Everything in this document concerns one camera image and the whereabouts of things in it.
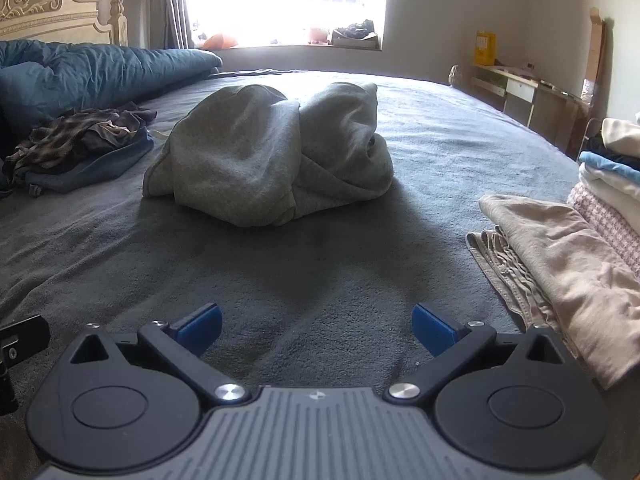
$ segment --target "white headboard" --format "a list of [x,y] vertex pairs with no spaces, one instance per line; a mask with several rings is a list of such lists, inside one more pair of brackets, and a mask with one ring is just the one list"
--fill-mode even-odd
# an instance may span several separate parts
[[0,40],[127,45],[123,0],[111,0],[106,25],[98,21],[97,4],[98,0],[0,0]]

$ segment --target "blue finger pad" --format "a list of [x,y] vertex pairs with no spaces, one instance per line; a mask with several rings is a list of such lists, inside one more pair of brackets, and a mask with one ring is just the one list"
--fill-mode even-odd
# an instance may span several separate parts
[[175,335],[175,340],[189,352],[200,357],[222,332],[222,311],[217,305],[205,310]]
[[458,333],[448,324],[417,304],[411,314],[411,328],[415,338],[434,357],[458,342]]

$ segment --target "yellow box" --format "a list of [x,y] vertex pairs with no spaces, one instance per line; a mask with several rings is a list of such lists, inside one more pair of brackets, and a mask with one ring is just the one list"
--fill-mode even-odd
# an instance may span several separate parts
[[491,66],[495,64],[495,34],[478,30],[476,32],[476,48],[474,63]]

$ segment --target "blue duvet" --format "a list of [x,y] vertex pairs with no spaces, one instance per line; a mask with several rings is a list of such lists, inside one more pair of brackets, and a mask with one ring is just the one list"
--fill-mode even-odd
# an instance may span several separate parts
[[221,65],[203,50],[0,41],[0,107],[23,138],[70,110],[117,107]]

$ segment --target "gray bedsheet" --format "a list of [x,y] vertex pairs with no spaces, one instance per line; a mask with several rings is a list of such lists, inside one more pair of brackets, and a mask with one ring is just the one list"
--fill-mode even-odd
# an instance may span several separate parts
[[[143,199],[159,145],[113,182],[0,202],[0,317],[43,314],[50,348],[12,369],[24,407],[87,322],[130,332],[222,306],[223,335],[206,360],[250,385],[386,384],[430,358],[410,311],[431,300],[459,320],[516,325],[465,246],[491,227],[484,193],[564,202],[576,164],[510,118],[429,82],[337,73],[218,77],[143,104],[169,132],[228,84],[261,83],[304,100],[331,81],[378,85],[378,132],[395,179],[381,198],[281,227],[236,228],[169,198]],[[0,478],[36,463],[23,410],[0,420]]]

